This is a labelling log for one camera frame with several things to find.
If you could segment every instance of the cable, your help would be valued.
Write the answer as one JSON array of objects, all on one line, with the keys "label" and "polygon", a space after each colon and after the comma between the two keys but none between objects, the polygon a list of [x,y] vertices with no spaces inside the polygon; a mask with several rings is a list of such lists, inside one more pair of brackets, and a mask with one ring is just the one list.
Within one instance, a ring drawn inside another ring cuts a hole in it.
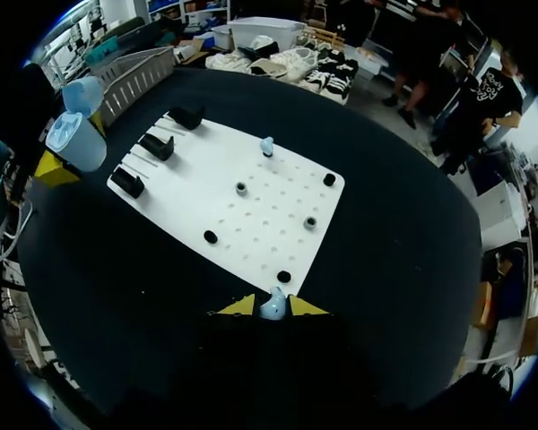
[{"label": "cable", "polygon": [[30,213],[28,214],[28,216],[26,217],[26,219],[22,223],[22,206],[20,206],[20,208],[19,208],[19,216],[18,216],[18,227],[16,229],[16,235],[13,238],[12,243],[10,244],[8,249],[6,249],[3,254],[0,254],[0,262],[2,262],[5,258],[8,257],[8,255],[10,255],[12,253],[12,251],[16,247],[16,244],[18,243],[18,239],[22,235],[22,231],[24,230],[24,227],[26,227],[26,224],[30,220],[31,216],[32,216],[32,207],[31,207],[31,203],[30,203]]},{"label": "cable", "polygon": [[473,360],[471,358],[466,359],[466,363],[475,363],[475,364],[484,364],[484,363],[492,363],[493,361],[501,360],[502,358],[508,358],[515,355],[515,353],[518,352],[517,349],[512,349],[509,352],[505,352],[504,354],[500,354],[499,356],[485,358],[483,360]]},{"label": "cable", "polygon": [[[31,214],[34,211],[34,207],[32,206],[32,202],[30,200],[28,200],[27,202],[30,205],[30,212],[28,212],[28,215],[26,216],[26,219],[22,223],[22,227],[20,228],[20,233],[18,233],[20,235],[22,234],[22,231],[24,231],[24,228],[26,227],[26,224],[28,224],[28,220],[30,219]],[[8,237],[9,239],[12,239],[12,240],[14,240],[16,238],[16,236],[11,235],[7,231],[4,232],[4,235],[6,237]]]}]

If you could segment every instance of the light blue object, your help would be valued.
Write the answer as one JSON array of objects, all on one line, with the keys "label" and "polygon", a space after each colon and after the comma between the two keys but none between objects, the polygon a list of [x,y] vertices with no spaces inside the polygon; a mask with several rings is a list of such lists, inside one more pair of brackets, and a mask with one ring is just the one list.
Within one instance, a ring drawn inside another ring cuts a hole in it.
[{"label": "light blue object", "polygon": [[261,151],[266,157],[273,156],[273,137],[265,137],[260,142]]},{"label": "light blue object", "polygon": [[82,172],[96,170],[106,159],[106,142],[79,112],[64,112],[58,117],[48,132],[46,146]]},{"label": "light blue object", "polygon": [[80,112],[89,118],[101,106],[104,91],[100,80],[95,76],[86,76],[68,83],[62,88],[65,110]]},{"label": "light blue object", "polygon": [[287,297],[279,287],[271,287],[271,298],[259,308],[261,318],[272,321],[282,320],[287,311]]}]

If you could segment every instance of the shoe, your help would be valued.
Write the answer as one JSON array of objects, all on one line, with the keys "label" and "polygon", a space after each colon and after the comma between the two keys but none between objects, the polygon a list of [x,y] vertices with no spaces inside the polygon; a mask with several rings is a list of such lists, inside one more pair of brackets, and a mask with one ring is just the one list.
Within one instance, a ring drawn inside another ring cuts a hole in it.
[{"label": "shoe", "polygon": [[282,80],[289,83],[299,82],[318,66],[317,53],[307,47],[295,47],[272,55],[271,61],[286,67],[287,76]]},{"label": "shoe", "polygon": [[383,105],[385,105],[385,106],[387,106],[389,108],[394,108],[397,103],[398,103],[398,97],[396,97],[395,94],[393,94],[388,99],[383,99]]},{"label": "shoe", "polygon": [[351,77],[351,79],[354,79],[359,71],[359,63],[356,60],[349,60],[337,65],[337,70],[345,72]]},{"label": "shoe", "polygon": [[413,130],[416,130],[416,123],[414,122],[414,117],[412,111],[405,110],[404,107],[398,109],[398,115],[400,115],[404,122],[408,124]]},{"label": "shoe", "polygon": [[299,59],[287,68],[287,82],[297,83],[307,74],[317,68],[317,59],[314,57]]},{"label": "shoe", "polygon": [[311,92],[320,92],[329,82],[331,75],[329,72],[316,69],[309,73],[303,81],[299,82],[299,86]]},{"label": "shoe", "polygon": [[347,73],[338,73],[331,76],[321,95],[334,100],[341,105],[347,103],[349,90],[351,89],[352,78]]},{"label": "shoe", "polygon": [[249,71],[256,76],[269,76],[274,79],[279,79],[287,74],[287,68],[284,65],[273,63],[266,58],[251,63]]},{"label": "shoe", "polygon": [[443,145],[440,140],[431,142],[430,148],[432,149],[432,155],[434,155],[435,157],[440,157],[446,152],[445,145]]},{"label": "shoe", "polygon": [[344,53],[337,49],[331,49],[331,50],[323,49],[319,54],[320,65],[327,65],[331,63],[335,63],[336,65],[339,65],[344,62],[345,62]]},{"label": "shoe", "polygon": [[205,59],[205,67],[213,70],[226,72],[248,73],[251,61],[245,58],[239,51],[231,54],[216,54]]}]

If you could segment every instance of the black clamp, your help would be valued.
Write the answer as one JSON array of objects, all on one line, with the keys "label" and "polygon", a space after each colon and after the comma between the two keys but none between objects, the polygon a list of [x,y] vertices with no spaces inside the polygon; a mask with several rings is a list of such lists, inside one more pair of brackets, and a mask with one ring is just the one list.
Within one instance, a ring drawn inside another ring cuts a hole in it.
[{"label": "black clamp", "polygon": [[167,143],[163,143],[153,134],[146,133],[139,144],[161,161],[165,161],[173,154],[173,136],[169,138]]},{"label": "black clamp", "polygon": [[195,112],[182,107],[173,107],[169,110],[168,116],[187,130],[195,130],[204,119],[205,106],[201,106]]},{"label": "black clamp", "polygon": [[140,196],[145,188],[139,176],[133,177],[122,168],[117,168],[109,179],[135,199]]}]

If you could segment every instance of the black tabletop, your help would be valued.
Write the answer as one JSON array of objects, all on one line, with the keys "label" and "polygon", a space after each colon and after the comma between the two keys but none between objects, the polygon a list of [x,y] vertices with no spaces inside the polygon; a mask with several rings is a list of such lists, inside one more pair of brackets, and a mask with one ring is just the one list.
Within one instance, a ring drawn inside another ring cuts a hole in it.
[{"label": "black tabletop", "polygon": [[35,184],[19,244],[30,298],[72,377],[103,410],[130,387],[167,392],[195,318],[260,290],[190,251],[106,187],[173,106],[271,135],[344,176],[333,221],[299,293],[351,327],[385,404],[444,389],[461,356],[480,270],[476,213],[403,140],[308,91],[239,73],[177,69],[108,130],[108,157],[79,183]]}]

